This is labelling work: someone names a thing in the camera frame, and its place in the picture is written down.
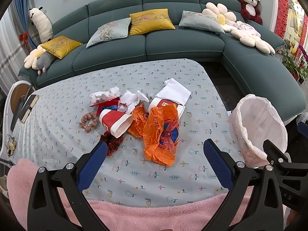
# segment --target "folded white napkin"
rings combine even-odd
[[[149,99],[139,90],[136,94],[126,90],[120,98],[120,106],[118,107],[118,111],[130,114],[140,101],[149,102]]]
[[[120,89],[118,87],[114,87],[109,89],[109,91],[98,91],[93,94],[90,94],[91,102],[96,103],[97,100],[111,100],[113,98],[119,97],[121,95]]]
[[[190,91],[173,78],[165,83],[166,86],[155,97],[171,100],[184,106],[191,94]]]

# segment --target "crumpled white cloth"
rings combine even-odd
[[[120,93],[120,89],[118,87],[114,87],[109,89],[109,91],[98,91],[95,93],[90,94],[90,98],[91,98],[91,102],[92,103],[96,103],[97,100],[102,100],[102,101],[106,101],[106,100],[111,100],[113,98],[119,97],[121,95]]]
[[[184,106],[191,92],[173,78],[165,81],[165,83],[166,86],[155,97],[171,100]]]
[[[120,106],[118,107],[118,111],[130,114],[140,101],[149,102],[149,99],[139,90],[136,94],[126,90],[120,98]]]
[[[250,34],[252,34],[254,36],[259,36],[261,38],[261,34],[258,31],[256,31],[256,29],[253,26],[251,26],[247,23],[244,23],[242,21],[237,21],[234,24],[234,27],[236,27],[239,30],[247,30]]]

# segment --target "curtain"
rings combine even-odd
[[[19,35],[23,32],[15,4],[12,2],[0,20],[0,88],[7,95],[11,86],[24,77],[18,77],[24,59],[29,54],[23,49]]]
[[[23,26],[24,33],[28,32],[28,5],[29,0],[14,0],[16,11],[19,16],[19,20]],[[31,50],[36,49],[37,45],[34,43],[32,37],[29,35],[28,37],[28,45]]]

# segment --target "gray plush toy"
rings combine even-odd
[[[41,54],[37,58],[36,65],[38,67],[38,74],[40,75],[42,72],[45,73],[46,69],[49,68],[50,64],[56,59],[57,57],[48,53],[47,51]]]

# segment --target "floral print tablecloth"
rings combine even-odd
[[[105,132],[102,125],[86,133],[78,127],[83,114],[92,111],[89,95],[118,86],[121,93],[142,91],[150,100],[174,78],[191,91],[180,119],[177,154],[171,167],[145,159],[144,143],[126,133],[119,150],[108,157],[87,199],[136,207],[162,207],[204,200],[227,192],[203,153],[211,138],[236,161],[243,158],[225,107],[206,74],[195,61],[150,61],[103,69],[57,82],[37,90],[35,107],[25,124],[17,122],[13,136],[14,163],[26,158],[47,169],[61,169],[96,145]]]

